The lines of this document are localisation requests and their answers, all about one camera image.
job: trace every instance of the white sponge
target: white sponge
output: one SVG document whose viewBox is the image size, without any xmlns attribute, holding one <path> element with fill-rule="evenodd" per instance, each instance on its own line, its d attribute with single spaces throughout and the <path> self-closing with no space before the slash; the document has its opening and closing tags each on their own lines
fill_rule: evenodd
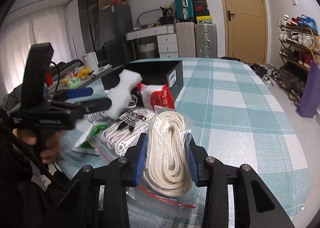
<svg viewBox="0 0 320 228">
<path fill-rule="evenodd" d="M 121 112 L 126 109 L 131 101 L 130 93 L 138 83 L 142 81 L 139 73 L 124 69 L 120 74 L 119 84 L 111 88 L 108 93 L 108 98 L 111 99 L 111 107 L 104 111 L 103 114 L 112 118 L 118 119 Z"/>
</svg>

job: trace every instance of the white sticker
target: white sticker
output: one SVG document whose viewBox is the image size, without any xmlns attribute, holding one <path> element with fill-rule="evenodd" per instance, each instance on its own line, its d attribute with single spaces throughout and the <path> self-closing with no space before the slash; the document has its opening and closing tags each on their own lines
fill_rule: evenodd
<svg viewBox="0 0 320 228">
<path fill-rule="evenodd" d="M 169 75 L 169 86 L 172 87 L 173 84 L 176 82 L 177 76 L 176 76 L 176 70 L 174 70 L 170 75 Z"/>
</svg>

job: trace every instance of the dark gray refrigerator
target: dark gray refrigerator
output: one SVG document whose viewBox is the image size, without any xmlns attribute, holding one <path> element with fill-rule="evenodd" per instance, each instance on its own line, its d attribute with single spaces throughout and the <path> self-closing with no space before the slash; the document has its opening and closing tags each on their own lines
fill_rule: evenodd
<svg viewBox="0 0 320 228">
<path fill-rule="evenodd" d="M 129 5 L 112 5 L 99 12 L 102 47 L 112 68 L 134 60 L 126 33 L 133 31 Z"/>
</svg>

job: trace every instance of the black door handle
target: black door handle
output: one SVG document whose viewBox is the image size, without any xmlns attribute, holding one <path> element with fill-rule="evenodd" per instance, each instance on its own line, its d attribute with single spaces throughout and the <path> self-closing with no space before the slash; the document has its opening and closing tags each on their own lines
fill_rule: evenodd
<svg viewBox="0 0 320 228">
<path fill-rule="evenodd" d="M 230 11 L 228 10 L 228 21 L 231 21 L 231 16 L 235 16 L 236 14 L 231 14 Z"/>
</svg>

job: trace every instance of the tile floor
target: tile floor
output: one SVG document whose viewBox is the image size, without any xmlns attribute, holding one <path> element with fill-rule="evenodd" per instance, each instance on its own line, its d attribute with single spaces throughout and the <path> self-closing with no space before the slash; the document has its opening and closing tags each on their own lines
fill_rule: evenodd
<svg viewBox="0 0 320 228">
<path fill-rule="evenodd" d="M 302 118 L 296 112 L 296 107 L 278 85 L 270 87 L 271 93 L 277 99 L 293 129 L 300 140 L 309 167 L 309 194 L 303 210 L 297 214 L 293 223 L 296 228 L 305 228 L 320 208 L 320 126 L 313 118 Z"/>
</svg>

